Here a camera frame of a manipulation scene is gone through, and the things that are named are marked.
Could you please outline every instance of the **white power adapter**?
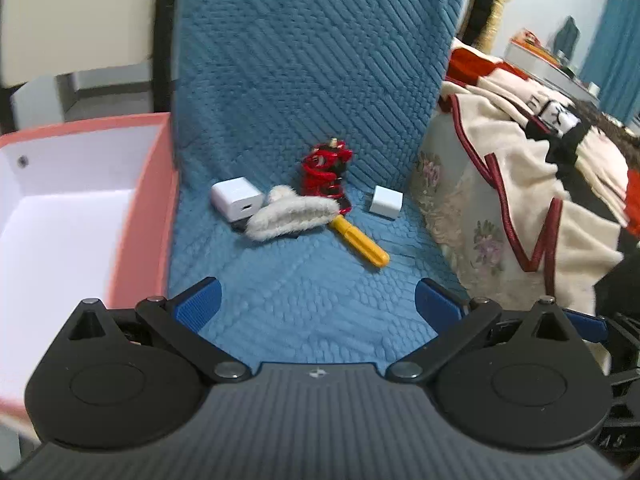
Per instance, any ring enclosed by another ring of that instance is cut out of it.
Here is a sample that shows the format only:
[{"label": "white power adapter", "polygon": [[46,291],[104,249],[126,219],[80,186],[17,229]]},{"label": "white power adapter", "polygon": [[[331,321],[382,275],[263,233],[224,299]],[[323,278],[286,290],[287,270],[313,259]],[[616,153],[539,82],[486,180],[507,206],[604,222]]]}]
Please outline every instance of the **white power adapter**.
[{"label": "white power adapter", "polygon": [[396,219],[401,209],[402,193],[394,191],[393,189],[387,189],[386,187],[376,186],[369,211],[391,219]]},{"label": "white power adapter", "polygon": [[264,195],[241,176],[211,186],[211,201],[229,222],[235,222],[256,214]]}]

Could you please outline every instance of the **chair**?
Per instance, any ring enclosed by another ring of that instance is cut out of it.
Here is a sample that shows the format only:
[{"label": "chair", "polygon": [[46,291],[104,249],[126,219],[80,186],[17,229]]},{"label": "chair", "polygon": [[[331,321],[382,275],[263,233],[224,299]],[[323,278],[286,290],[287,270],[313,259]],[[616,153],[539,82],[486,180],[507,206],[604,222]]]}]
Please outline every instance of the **chair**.
[{"label": "chair", "polygon": [[[236,358],[375,362],[433,335],[414,289],[461,288],[408,195],[370,214],[377,184],[406,190],[438,96],[461,0],[178,0],[175,149],[181,171],[169,288],[210,275],[223,304],[200,334]],[[297,187],[300,160],[337,136],[354,149],[348,219],[391,256],[376,271],[330,230],[255,244],[209,203],[245,176]]]}]

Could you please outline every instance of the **fluffy white cloth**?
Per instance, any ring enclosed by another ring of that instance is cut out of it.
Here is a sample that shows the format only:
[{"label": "fluffy white cloth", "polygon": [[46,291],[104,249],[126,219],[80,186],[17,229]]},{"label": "fluffy white cloth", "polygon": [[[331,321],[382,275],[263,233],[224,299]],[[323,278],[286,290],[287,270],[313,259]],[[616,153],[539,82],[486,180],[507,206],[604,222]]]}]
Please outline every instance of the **fluffy white cloth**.
[{"label": "fluffy white cloth", "polygon": [[265,241],[287,233],[305,231],[328,224],[338,216],[338,203],[322,196],[298,196],[289,186],[275,186],[269,192],[269,205],[249,218],[245,234]]}]

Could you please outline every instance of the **metal pivot screw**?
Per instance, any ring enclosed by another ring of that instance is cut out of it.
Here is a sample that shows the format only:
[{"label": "metal pivot screw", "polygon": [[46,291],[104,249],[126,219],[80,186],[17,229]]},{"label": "metal pivot screw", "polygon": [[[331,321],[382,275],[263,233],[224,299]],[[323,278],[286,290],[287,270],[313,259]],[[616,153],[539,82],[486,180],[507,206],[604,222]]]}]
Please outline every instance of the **metal pivot screw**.
[{"label": "metal pivot screw", "polygon": [[413,361],[399,361],[391,365],[391,373],[399,379],[415,379],[422,373],[422,367]]},{"label": "metal pivot screw", "polygon": [[223,379],[237,379],[246,373],[246,366],[238,361],[222,361],[216,365],[214,371]]}]

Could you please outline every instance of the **yellow handle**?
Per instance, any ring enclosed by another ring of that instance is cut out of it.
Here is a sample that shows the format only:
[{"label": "yellow handle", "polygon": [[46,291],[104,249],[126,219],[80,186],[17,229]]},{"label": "yellow handle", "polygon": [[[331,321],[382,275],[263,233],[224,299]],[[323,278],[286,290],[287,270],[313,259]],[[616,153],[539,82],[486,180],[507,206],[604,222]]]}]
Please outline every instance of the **yellow handle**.
[{"label": "yellow handle", "polygon": [[338,215],[329,223],[342,237],[351,244],[360,254],[376,267],[384,267],[389,263],[389,255],[364,234],[360,229],[351,224],[344,216]]}]

